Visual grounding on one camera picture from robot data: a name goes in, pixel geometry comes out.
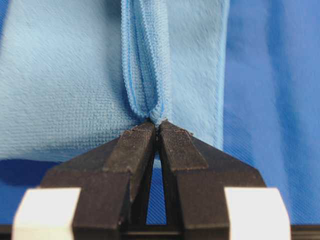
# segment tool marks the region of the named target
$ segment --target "white block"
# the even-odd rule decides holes
[[[290,220],[276,188],[225,187],[230,240],[290,240]]]
[[[81,189],[28,189],[15,213],[13,240],[73,240],[72,222]]]

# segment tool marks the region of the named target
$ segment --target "blue fabric background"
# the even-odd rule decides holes
[[[6,2],[0,4],[3,11]],[[319,9],[317,0],[230,3],[224,150],[279,188],[292,224],[320,224]],[[2,162],[0,224],[12,222],[26,187],[36,185],[54,163],[41,164]],[[157,171],[150,202],[162,197],[160,179]],[[153,202],[149,210],[155,210],[148,215],[150,223],[165,222],[163,204]]]

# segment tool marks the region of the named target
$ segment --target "blue cloth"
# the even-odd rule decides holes
[[[122,67],[131,109],[158,126],[171,119],[165,0],[122,0]]]
[[[277,187],[292,224],[320,224],[320,1],[232,0],[224,150]]]
[[[140,123],[116,0],[12,0],[0,46],[0,160],[66,161]]]
[[[222,148],[229,1],[134,2],[123,1],[121,12],[117,0],[10,1],[0,46],[0,160],[66,161],[147,116]],[[121,53],[130,53],[127,62]],[[133,91],[129,73],[138,74]],[[26,189],[13,182],[0,175],[1,195],[14,199],[0,202],[0,223],[12,221]],[[154,200],[160,206],[163,196]],[[150,209],[149,221],[165,219]]]

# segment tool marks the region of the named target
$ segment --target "microfiber cloth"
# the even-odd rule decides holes
[[[66,161],[150,117],[223,142],[227,0],[11,0],[0,160]]]

